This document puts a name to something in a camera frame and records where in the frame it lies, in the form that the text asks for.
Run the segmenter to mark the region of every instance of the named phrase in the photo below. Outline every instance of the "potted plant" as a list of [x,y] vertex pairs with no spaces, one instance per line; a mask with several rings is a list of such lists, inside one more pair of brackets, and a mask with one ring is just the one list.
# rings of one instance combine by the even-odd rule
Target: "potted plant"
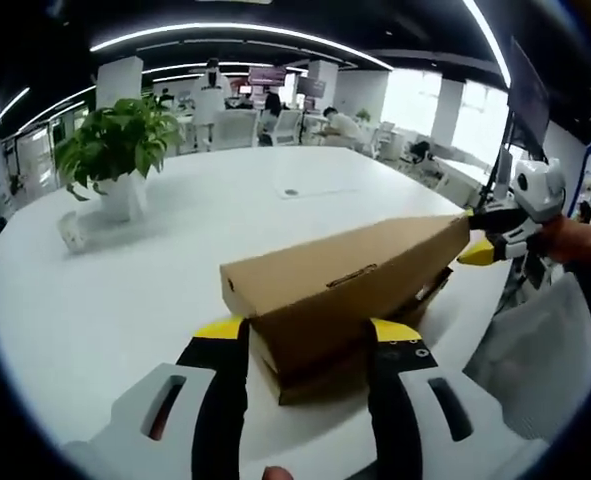
[[55,167],[77,200],[88,198],[73,182],[91,184],[108,217],[130,220],[144,210],[144,179],[151,167],[161,171],[167,148],[182,142],[179,128],[154,99],[124,98],[89,113],[72,137],[57,144]]
[[370,123],[371,121],[371,114],[365,108],[362,108],[355,116],[364,123]]

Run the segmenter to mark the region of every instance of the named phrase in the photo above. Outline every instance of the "desk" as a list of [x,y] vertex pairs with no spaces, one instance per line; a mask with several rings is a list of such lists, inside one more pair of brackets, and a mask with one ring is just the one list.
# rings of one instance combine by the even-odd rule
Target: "desk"
[[452,175],[462,180],[472,188],[478,189],[488,183],[490,175],[475,165],[468,163],[456,162],[455,160],[445,160],[443,158],[435,157],[439,162],[442,170],[447,175]]
[[193,115],[182,115],[182,116],[177,116],[175,118],[177,118],[177,121],[181,125],[192,125],[193,124]]
[[486,185],[490,175],[475,165],[434,158],[444,173],[435,190],[460,207],[477,204],[478,193]]
[[[283,198],[287,186],[304,194]],[[118,396],[174,363],[200,326],[228,315],[221,263],[395,216],[461,211],[378,162],[328,147],[170,158],[147,191],[146,219],[115,226],[111,242],[87,254],[69,254],[55,224],[96,200],[80,206],[63,190],[17,212],[0,236],[0,359],[57,445],[96,434]],[[509,264],[452,268],[420,331],[438,362],[461,369]],[[253,360],[247,390],[242,478],[282,465],[295,478],[344,480],[375,460],[365,396],[278,407]]]
[[299,130],[299,143],[300,145],[317,145],[320,144],[320,137],[314,135],[317,132],[320,132],[325,125],[329,124],[330,122],[324,115],[319,115],[316,113],[306,113],[302,117],[302,124]]

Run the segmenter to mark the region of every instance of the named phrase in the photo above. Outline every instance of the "ceiling light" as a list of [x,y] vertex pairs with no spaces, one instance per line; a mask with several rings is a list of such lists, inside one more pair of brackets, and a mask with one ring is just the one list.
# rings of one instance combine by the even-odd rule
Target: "ceiling light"
[[326,45],[327,47],[336,48],[338,50],[342,50],[346,53],[350,53],[352,55],[361,57],[369,62],[372,62],[380,67],[386,68],[388,70],[393,70],[393,67],[390,66],[388,63],[382,62],[375,57],[368,55],[367,53],[360,52],[359,50],[355,50],[354,48],[348,47],[346,45],[342,45],[341,43],[333,42],[331,40],[327,40],[325,38],[316,37],[314,35],[309,35],[306,33],[296,32],[294,30],[287,30],[285,28],[277,28],[277,27],[269,27],[265,25],[253,25],[247,23],[184,23],[179,25],[167,25],[165,27],[156,27],[156,28],[149,28],[146,30],[139,30],[137,32],[129,33],[127,35],[122,35],[120,37],[113,38],[111,40],[107,40],[105,42],[99,43],[91,47],[91,52],[97,52],[104,48],[110,47],[112,45],[116,45],[118,43],[122,43],[128,40],[132,40],[134,38],[144,37],[147,35],[154,35],[156,33],[164,33],[164,32],[173,32],[179,30],[196,30],[196,29],[210,29],[210,30],[250,30],[250,31],[259,31],[265,33],[274,33],[277,35],[283,35],[287,37],[295,37],[300,38],[302,40],[308,40],[309,42],[318,43],[321,45]]
[[[151,68],[149,70],[144,70],[142,74],[147,73],[154,73],[154,72],[164,72],[166,70],[175,70],[178,68],[197,68],[197,67],[205,67],[206,62],[202,63],[184,63],[182,65],[170,65],[168,67],[159,67],[159,68]],[[252,62],[219,62],[220,67],[272,67],[273,65],[270,63],[252,63]]]
[[15,95],[15,98],[13,98],[10,102],[8,102],[8,105],[6,105],[2,111],[0,112],[0,120],[2,119],[2,117],[4,115],[6,115],[8,113],[8,111],[13,108],[13,105],[15,105],[17,102],[19,102],[22,97],[24,95],[26,95],[30,90],[30,87],[26,87],[24,90],[22,90],[21,92],[19,92],[17,95]]
[[281,43],[260,42],[259,40],[247,40],[246,43],[250,43],[251,45],[264,45],[265,47],[282,48],[284,50],[293,50],[295,52],[300,51],[299,47],[293,47],[291,45],[282,45]]
[[50,122],[50,121],[51,121],[51,120],[53,120],[54,118],[57,118],[57,117],[59,117],[60,115],[62,115],[63,113],[66,113],[66,112],[68,112],[68,111],[70,111],[70,110],[73,110],[74,108],[81,107],[82,105],[84,105],[84,103],[85,103],[85,102],[84,102],[84,100],[82,100],[81,102],[74,103],[73,105],[71,105],[71,106],[69,106],[69,107],[66,107],[64,110],[60,110],[60,111],[59,111],[59,112],[57,112],[55,115],[51,116],[51,117],[48,119],[48,121]]
[[239,38],[187,38],[182,43],[246,43]]
[[[188,75],[175,75],[173,77],[163,77],[153,79],[153,83],[170,82],[173,80],[182,80],[185,78],[199,78],[203,73],[189,73]],[[225,72],[222,73],[225,77],[248,77],[248,72]]]
[[157,43],[155,45],[147,45],[145,47],[139,47],[136,50],[138,52],[144,52],[146,50],[153,50],[154,48],[171,47],[173,45],[179,45],[179,41],[176,41],[176,42],[166,42],[166,43]]
[[156,78],[153,80],[153,83],[167,82],[167,81],[171,81],[171,80],[182,80],[183,78],[199,78],[201,76],[202,76],[201,73],[189,73],[188,75],[175,75],[174,77]]
[[35,115],[33,118],[31,118],[28,122],[26,122],[24,125],[22,125],[21,127],[19,127],[19,129],[17,130],[17,132],[15,133],[15,135],[18,135],[20,133],[22,133],[26,127],[28,127],[31,123],[35,122],[37,119],[39,119],[42,115],[46,115],[48,112],[55,110],[57,107],[59,107],[60,105],[68,102],[69,100],[72,100],[73,98],[77,97],[78,95],[82,95],[86,92],[90,92],[91,90],[93,90],[95,88],[95,85],[93,85],[92,87],[88,87],[85,88],[84,90],[80,90],[77,93],[74,93],[73,95],[70,95],[66,98],[64,98],[63,100],[60,100],[59,102],[57,102],[54,105],[51,105],[50,107],[48,107],[46,110],[44,110],[43,112],[38,113],[37,115]]
[[488,25],[488,22],[482,15],[481,10],[477,7],[475,0],[462,0],[466,8],[468,8],[473,18],[477,22],[477,25],[482,30],[484,37],[486,38],[486,42],[491,47],[493,51],[493,55],[495,56],[495,60],[499,65],[499,70],[502,73],[502,77],[504,78],[504,83],[506,84],[506,88],[511,88],[511,74],[508,71],[508,65],[506,65],[506,60],[504,60],[504,56],[502,55],[502,51],[499,48],[499,43],[495,39],[495,35],[491,31],[491,27]]

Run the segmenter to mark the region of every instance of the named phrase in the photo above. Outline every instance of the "robotic hand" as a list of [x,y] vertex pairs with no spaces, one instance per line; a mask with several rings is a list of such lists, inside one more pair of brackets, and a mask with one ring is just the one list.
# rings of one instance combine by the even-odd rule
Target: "robotic hand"
[[[416,331],[378,319],[364,325],[373,429],[363,434],[374,436],[379,479],[508,480],[546,450],[511,431],[497,400],[463,372],[440,367]],[[65,445],[65,455],[94,480],[249,478],[239,458],[251,400],[248,343],[241,318],[199,330],[177,365],[131,387],[110,423],[88,442]]]
[[469,218],[471,230],[486,238],[459,257],[468,265],[490,265],[537,250],[542,226],[556,218],[566,200],[559,160],[518,162],[511,183],[513,194],[482,207]]

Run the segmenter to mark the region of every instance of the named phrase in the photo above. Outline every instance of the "brown cardboard box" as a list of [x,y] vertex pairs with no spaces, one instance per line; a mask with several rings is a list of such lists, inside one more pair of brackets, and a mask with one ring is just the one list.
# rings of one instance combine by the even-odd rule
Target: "brown cardboard box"
[[222,265],[223,297],[252,318],[253,354],[290,403],[363,358],[365,319],[418,322],[468,242],[465,217],[385,220]]

